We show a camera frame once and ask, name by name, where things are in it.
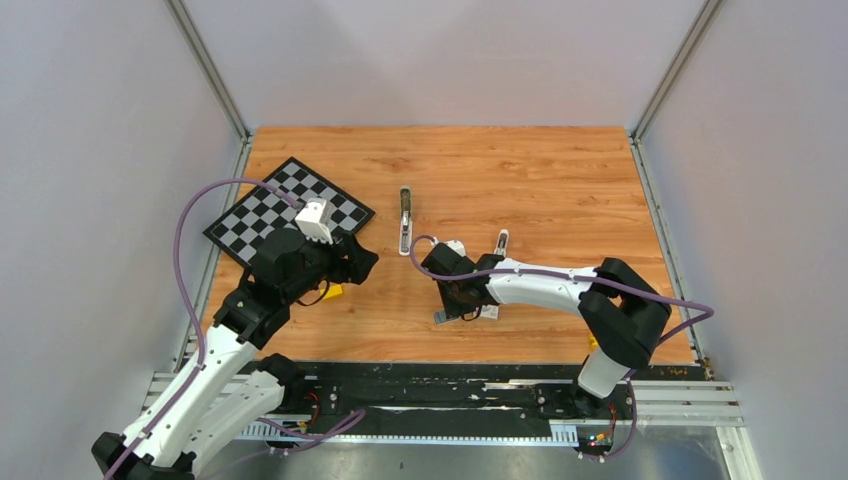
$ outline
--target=white robotic arm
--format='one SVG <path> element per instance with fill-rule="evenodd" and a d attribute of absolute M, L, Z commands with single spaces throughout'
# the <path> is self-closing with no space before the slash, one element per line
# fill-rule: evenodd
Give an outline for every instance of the white robotic arm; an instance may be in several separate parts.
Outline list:
<path fill-rule="evenodd" d="M 485 254 L 474 263 L 465 256 L 462 243 L 454 240 L 437 244 L 421 265 L 431 273 L 447 276 L 443 278 L 470 277 L 438 280 L 448 317 L 474 312 L 483 305 L 515 303 L 552 308 L 581 317 L 597 338 L 599 348 L 583 364 L 575 395 L 589 397 L 596 404 L 597 400 L 612 393 L 627 372 L 648 365 L 671 313 L 667 305 L 591 281 L 603 276 L 656 293 L 618 259 L 608 258 L 598 267 L 557 268 Z M 614 297 L 621 297 L 620 305 L 610 301 Z"/>
<path fill-rule="evenodd" d="M 324 281 L 361 284 L 368 277 L 377 255 L 359 246 L 351 233 L 330 234 L 331 208 L 325 200 L 311 200 L 295 219 L 299 230 L 268 234 L 238 287 L 214 315 L 203 365 L 198 350 L 122 434 L 106 432 L 95 442 L 92 453 L 103 472 L 123 455 L 126 460 L 114 467 L 116 480 L 194 478 L 250 422 L 289 397 L 299 400 L 303 372 L 274 354 L 260 362 L 239 390 L 210 409 L 224 386 L 290 319 L 289 307 L 301 296 Z M 151 427 L 154 418 L 159 420 Z"/>

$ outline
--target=yellow part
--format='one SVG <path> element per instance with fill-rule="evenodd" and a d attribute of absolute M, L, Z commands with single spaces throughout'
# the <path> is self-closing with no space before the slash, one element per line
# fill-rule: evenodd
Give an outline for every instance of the yellow part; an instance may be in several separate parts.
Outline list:
<path fill-rule="evenodd" d="M 328 300 L 333 297 L 338 297 L 344 293 L 344 289 L 342 289 L 341 285 L 330 285 L 330 289 L 327 290 L 327 294 L 324 295 L 324 300 Z"/>

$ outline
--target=wooden table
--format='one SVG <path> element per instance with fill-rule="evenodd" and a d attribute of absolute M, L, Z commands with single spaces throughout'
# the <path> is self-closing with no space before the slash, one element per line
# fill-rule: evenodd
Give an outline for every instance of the wooden table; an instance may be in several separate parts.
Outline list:
<path fill-rule="evenodd" d="M 621 128 L 261 128 L 245 176 L 262 179 L 290 156 L 376 210 L 357 235 L 380 261 L 361 286 L 292 319 L 265 347 L 295 360 L 567 362 L 589 353 L 579 318 L 532 306 L 501 307 L 498 320 L 433 323 L 433 281 L 398 249 L 401 185 L 412 187 L 414 234 L 461 240 L 469 256 L 491 252 L 508 228 L 508 255 L 550 266 L 628 262 L 672 293 L 650 213 Z M 250 190 L 244 186 L 240 195 Z M 419 245 L 423 258 L 429 249 Z M 222 256 L 204 324 L 236 287 L 241 268 Z M 679 324 L 675 311 L 669 328 Z M 691 363 L 685 336 L 654 363 Z"/>

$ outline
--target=white wall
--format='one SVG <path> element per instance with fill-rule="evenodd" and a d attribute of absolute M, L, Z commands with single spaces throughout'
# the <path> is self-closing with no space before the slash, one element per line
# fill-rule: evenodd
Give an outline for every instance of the white wall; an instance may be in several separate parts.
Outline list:
<path fill-rule="evenodd" d="M 179 209 L 238 144 L 162 1 L 3 2 L 0 65 L 0 477 L 93 479 L 185 332 Z"/>
<path fill-rule="evenodd" d="M 725 2 L 645 142 L 764 478 L 844 478 L 848 3 Z"/>
<path fill-rule="evenodd" d="M 260 125 L 633 126 L 703 0 L 188 0 Z"/>

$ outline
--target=checkerboard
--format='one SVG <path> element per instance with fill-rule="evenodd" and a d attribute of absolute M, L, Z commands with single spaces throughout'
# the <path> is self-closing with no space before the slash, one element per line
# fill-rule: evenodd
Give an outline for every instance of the checkerboard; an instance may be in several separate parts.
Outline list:
<path fill-rule="evenodd" d="M 304 203 L 316 197 L 329 201 L 334 207 L 330 214 L 330 232 L 341 228 L 356 233 L 374 217 L 374 210 L 294 157 L 286 160 L 263 181 L 281 187 Z M 297 211 L 282 199 L 256 187 L 215 220 L 203 234 L 233 260 L 247 267 L 256 248 L 271 231 L 297 228 L 295 215 Z"/>

